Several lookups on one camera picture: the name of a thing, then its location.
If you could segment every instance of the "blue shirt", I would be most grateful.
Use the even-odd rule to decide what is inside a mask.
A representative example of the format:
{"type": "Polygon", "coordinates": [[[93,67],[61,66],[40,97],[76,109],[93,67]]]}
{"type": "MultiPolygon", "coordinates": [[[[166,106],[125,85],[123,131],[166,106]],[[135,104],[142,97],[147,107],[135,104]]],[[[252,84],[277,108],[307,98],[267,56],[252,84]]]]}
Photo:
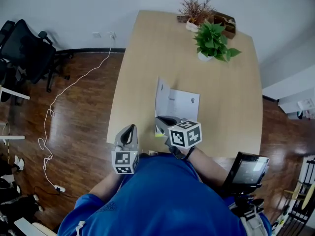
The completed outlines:
{"type": "Polygon", "coordinates": [[[58,235],[75,236],[81,220],[82,236],[246,235],[240,219],[198,180],[192,165],[173,155],[141,158],[106,204],[93,194],[80,197],[58,235]]]}

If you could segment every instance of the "wooden table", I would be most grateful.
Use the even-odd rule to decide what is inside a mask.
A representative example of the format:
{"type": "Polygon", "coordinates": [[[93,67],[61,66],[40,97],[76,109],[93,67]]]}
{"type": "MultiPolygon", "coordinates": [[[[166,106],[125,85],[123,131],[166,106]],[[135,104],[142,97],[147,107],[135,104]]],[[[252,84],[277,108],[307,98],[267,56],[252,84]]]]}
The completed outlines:
{"type": "Polygon", "coordinates": [[[120,69],[109,121],[107,142],[125,126],[138,128],[139,148],[168,151],[165,138],[155,137],[158,76],[173,89],[199,93],[198,121],[207,155],[235,157],[259,154],[262,91],[252,38],[237,32],[229,47],[242,53],[229,63],[197,57],[194,33],[176,14],[140,11],[120,69]]]}

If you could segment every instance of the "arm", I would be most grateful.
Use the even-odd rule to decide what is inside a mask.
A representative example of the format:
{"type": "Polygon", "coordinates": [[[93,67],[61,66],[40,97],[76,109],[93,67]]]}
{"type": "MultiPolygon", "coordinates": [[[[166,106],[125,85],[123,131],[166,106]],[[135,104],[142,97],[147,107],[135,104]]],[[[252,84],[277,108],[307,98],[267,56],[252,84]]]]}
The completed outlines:
{"type": "Polygon", "coordinates": [[[98,196],[105,203],[107,203],[116,194],[120,184],[124,179],[123,176],[124,175],[116,174],[114,171],[112,171],[107,177],[94,186],[89,193],[98,196]]]}
{"type": "Polygon", "coordinates": [[[220,187],[223,185],[228,172],[217,164],[211,157],[208,157],[203,151],[195,148],[190,154],[188,161],[193,165],[200,178],[211,186],[220,187]]]}

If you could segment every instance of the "dried plant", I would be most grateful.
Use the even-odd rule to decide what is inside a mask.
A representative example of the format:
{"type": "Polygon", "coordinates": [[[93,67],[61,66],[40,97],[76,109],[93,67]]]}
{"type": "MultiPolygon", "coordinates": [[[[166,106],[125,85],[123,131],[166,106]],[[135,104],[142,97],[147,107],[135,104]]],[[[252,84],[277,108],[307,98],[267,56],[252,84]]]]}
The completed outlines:
{"type": "Polygon", "coordinates": [[[195,25],[202,24],[205,19],[209,19],[215,11],[213,7],[209,5],[210,0],[205,0],[203,3],[199,3],[198,0],[183,0],[181,5],[182,9],[178,12],[189,18],[189,22],[195,25]]]}

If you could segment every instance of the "baseboard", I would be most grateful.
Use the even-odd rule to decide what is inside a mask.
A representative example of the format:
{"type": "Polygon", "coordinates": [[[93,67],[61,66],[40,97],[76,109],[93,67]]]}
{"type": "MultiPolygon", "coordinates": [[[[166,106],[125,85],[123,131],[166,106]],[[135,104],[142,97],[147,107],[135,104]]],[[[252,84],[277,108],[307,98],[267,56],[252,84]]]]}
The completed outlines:
{"type": "MultiPolygon", "coordinates": [[[[56,54],[64,53],[108,53],[110,48],[79,48],[56,51],[56,54]]],[[[112,53],[125,53],[125,48],[112,48],[112,53]]]]}
{"type": "Polygon", "coordinates": [[[265,96],[265,95],[263,95],[263,96],[262,96],[262,98],[263,98],[263,99],[265,99],[265,100],[269,100],[269,101],[272,101],[272,102],[279,102],[279,100],[275,100],[275,99],[273,99],[273,98],[270,98],[270,97],[268,97],[268,96],[265,96]]]}

